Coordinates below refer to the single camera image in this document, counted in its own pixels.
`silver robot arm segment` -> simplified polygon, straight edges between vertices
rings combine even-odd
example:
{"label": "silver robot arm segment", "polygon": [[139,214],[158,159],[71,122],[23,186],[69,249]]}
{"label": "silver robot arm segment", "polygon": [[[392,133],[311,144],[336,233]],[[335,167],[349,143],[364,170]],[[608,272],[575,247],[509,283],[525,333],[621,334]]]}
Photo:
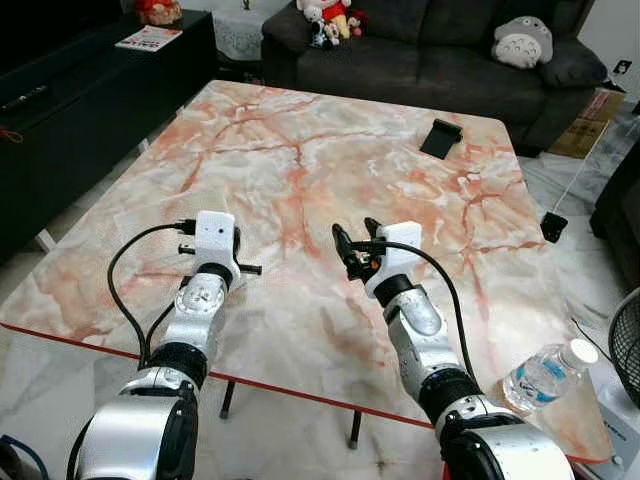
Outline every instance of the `silver robot arm segment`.
{"label": "silver robot arm segment", "polygon": [[215,328],[227,294],[242,284],[240,231],[232,215],[200,212],[193,276],[178,292],[174,313],[146,368],[100,408],[86,427],[76,480],[189,480],[198,432],[198,394],[216,353]]}
{"label": "silver robot arm segment", "polygon": [[494,405],[460,365],[446,322],[407,274],[420,258],[385,243],[420,245],[415,222],[383,226],[365,219],[370,242],[352,242],[335,224],[333,237],[350,280],[384,308],[389,338],[407,393],[435,426],[453,480],[572,480],[560,448],[543,432]]}

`marble floor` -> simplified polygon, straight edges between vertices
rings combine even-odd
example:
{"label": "marble floor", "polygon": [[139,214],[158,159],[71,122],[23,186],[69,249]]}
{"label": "marble floor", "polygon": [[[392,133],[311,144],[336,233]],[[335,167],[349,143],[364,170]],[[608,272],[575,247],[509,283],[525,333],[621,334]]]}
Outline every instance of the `marble floor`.
{"label": "marble floor", "polygon": [[[608,316],[626,287],[607,243],[591,233],[589,216],[608,178],[640,137],[640,120],[630,114],[632,108],[624,105],[558,206],[569,224],[552,246],[574,318],[605,349]],[[136,156],[137,152],[127,155],[51,222],[53,237],[61,238]],[[549,154],[519,160],[540,218],[554,207],[583,164]],[[29,246],[0,267],[0,302],[43,256]],[[75,435],[134,370],[131,360],[0,327],[0,434],[29,444],[43,458],[51,478],[62,479]],[[352,451],[346,448],[349,411],[239,385],[231,417],[222,421],[217,412],[224,388],[220,381],[205,383],[196,478],[435,480],[441,476],[440,470],[426,470],[439,456],[430,447],[430,430],[365,416],[359,448]]]}

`red table edge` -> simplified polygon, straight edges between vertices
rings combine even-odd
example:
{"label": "red table edge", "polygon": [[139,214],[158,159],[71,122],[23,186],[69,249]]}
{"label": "red table edge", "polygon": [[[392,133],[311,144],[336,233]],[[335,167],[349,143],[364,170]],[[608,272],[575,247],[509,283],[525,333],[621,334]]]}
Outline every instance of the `red table edge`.
{"label": "red table edge", "polygon": [[[120,350],[115,350],[113,348],[108,348],[108,347],[101,347],[99,345],[90,345],[88,343],[82,343],[82,342],[79,342],[77,340],[70,340],[70,339],[67,339],[67,338],[56,337],[55,335],[36,332],[35,330],[28,330],[26,328],[17,327],[15,325],[8,325],[8,324],[2,323],[2,322],[0,322],[0,325],[2,325],[7,330],[11,330],[11,331],[14,331],[14,332],[17,332],[17,333],[24,333],[26,335],[31,335],[33,337],[44,338],[46,340],[53,340],[53,341],[59,342],[59,343],[66,343],[66,344],[73,345],[73,346],[76,346],[76,347],[86,348],[88,350],[94,350],[96,352],[108,353],[108,354],[115,355],[115,356],[118,356],[118,357],[125,357],[125,358],[130,358],[132,360],[138,360],[138,355],[135,355],[133,353],[122,352]],[[291,395],[293,397],[304,398],[306,400],[313,400],[315,402],[325,403],[325,404],[332,405],[332,406],[335,406],[335,407],[345,408],[347,410],[357,410],[357,411],[362,412],[362,413],[368,413],[370,415],[375,415],[376,417],[388,418],[390,420],[395,420],[395,421],[402,422],[402,423],[408,423],[408,424],[411,424],[411,425],[416,425],[418,427],[426,427],[426,428],[431,428],[431,429],[433,428],[433,425],[431,425],[430,423],[427,423],[427,422],[421,422],[419,420],[414,420],[412,418],[401,417],[400,415],[394,415],[392,413],[381,412],[381,411],[375,410],[373,408],[361,407],[359,405],[353,405],[351,403],[340,402],[340,401],[337,401],[337,400],[330,400],[328,398],[318,397],[317,395],[311,395],[311,394],[304,393],[304,392],[298,392],[296,390],[290,390],[288,388],[276,387],[276,386],[273,386],[273,385],[268,385],[266,383],[255,382],[253,380],[246,380],[244,378],[237,378],[237,377],[233,377],[231,375],[225,375],[225,374],[222,374],[222,373],[209,372],[208,376],[212,377],[212,378],[219,378],[221,380],[227,380],[227,381],[232,381],[232,382],[236,382],[236,383],[242,383],[244,385],[248,385],[250,387],[261,388],[263,390],[269,390],[269,391],[272,391],[272,392],[283,393],[285,395]],[[609,461],[608,457],[605,458],[604,460],[592,460],[592,459],[588,459],[588,458],[580,458],[580,457],[574,457],[572,455],[567,455],[567,458],[571,462],[582,463],[582,464],[587,464],[587,465],[596,465],[598,463],[605,463],[605,462]]]}

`water bottle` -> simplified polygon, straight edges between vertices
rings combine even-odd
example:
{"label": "water bottle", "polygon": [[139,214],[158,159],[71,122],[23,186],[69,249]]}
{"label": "water bottle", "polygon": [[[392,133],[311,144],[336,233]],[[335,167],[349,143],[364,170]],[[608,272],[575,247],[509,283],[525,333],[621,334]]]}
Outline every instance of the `water bottle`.
{"label": "water bottle", "polygon": [[527,415],[578,385],[587,367],[597,361],[593,345],[579,338],[547,345],[506,376],[504,396],[510,407]]}

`bottle cap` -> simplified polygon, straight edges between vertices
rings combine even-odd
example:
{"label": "bottle cap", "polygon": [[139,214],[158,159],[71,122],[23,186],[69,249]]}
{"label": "bottle cap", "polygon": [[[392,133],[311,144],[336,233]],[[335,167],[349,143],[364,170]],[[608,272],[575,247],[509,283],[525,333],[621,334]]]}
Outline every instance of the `bottle cap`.
{"label": "bottle cap", "polygon": [[598,351],[586,340],[574,338],[562,348],[562,358],[576,370],[584,370],[598,361]]}

